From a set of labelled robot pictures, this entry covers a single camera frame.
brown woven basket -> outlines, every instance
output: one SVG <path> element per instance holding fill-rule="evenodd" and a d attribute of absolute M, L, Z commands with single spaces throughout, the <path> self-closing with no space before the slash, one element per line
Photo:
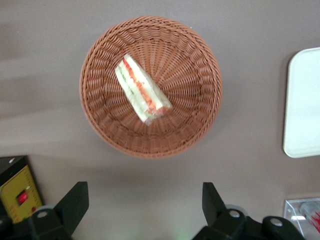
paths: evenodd
<path fill-rule="evenodd" d="M 118 83 L 115 68 L 130 54 L 152 77 L 173 111 L 142 123 Z M 84 112 L 109 144 L 141 158 L 164 158 L 187 150 L 208 131 L 220 108 L 218 63 L 201 37 L 171 19 L 141 16 L 109 28 L 82 66 Z"/>

plastic wrap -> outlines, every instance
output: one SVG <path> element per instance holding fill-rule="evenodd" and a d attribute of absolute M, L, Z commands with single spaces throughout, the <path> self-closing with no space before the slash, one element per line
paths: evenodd
<path fill-rule="evenodd" d="M 129 55 L 115 68 L 116 77 L 140 120 L 150 125 L 173 106 L 148 73 Z"/>

table surface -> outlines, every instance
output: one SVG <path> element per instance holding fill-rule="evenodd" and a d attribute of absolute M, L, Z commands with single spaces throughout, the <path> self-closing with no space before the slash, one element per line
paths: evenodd
<path fill-rule="evenodd" d="M 320 46 L 320 1 L 78 0 L 0 2 L 0 155 L 29 155 L 48 204 L 88 181 L 78 240 L 191 239 L 206 224 L 202 183 L 255 220 L 284 200 L 320 196 L 320 157 L 283 151 L 287 70 Z M 190 150 L 158 160 L 125 155 L 91 128 L 80 103 L 86 54 L 112 25 L 175 19 L 215 54 L 220 112 Z"/>

plastic tray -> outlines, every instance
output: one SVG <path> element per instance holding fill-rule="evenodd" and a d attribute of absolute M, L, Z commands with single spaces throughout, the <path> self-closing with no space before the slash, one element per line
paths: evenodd
<path fill-rule="evenodd" d="M 319 203 L 320 198 L 286 200 L 284 204 L 283 217 L 292 222 L 306 240 L 319 240 L 320 233 L 305 219 L 304 216 L 302 216 L 299 211 L 301 204 L 305 202 Z"/>
<path fill-rule="evenodd" d="M 289 64 L 283 137 L 289 157 L 320 155 L 320 47 L 298 52 Z"/>

yellow label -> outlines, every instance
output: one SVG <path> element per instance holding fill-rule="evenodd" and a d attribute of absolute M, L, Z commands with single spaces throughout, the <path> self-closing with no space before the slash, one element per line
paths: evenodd
<path fill-rule="evenodd" d="M 27 199 L 20 204 L 18 196 L 25 192 Z M 42 206 L 39 193 L 28 166 L 21 169 L 5 184 L 0 186 L 0 198 L 14 223 L 28 218 L 35 209 Z"/>

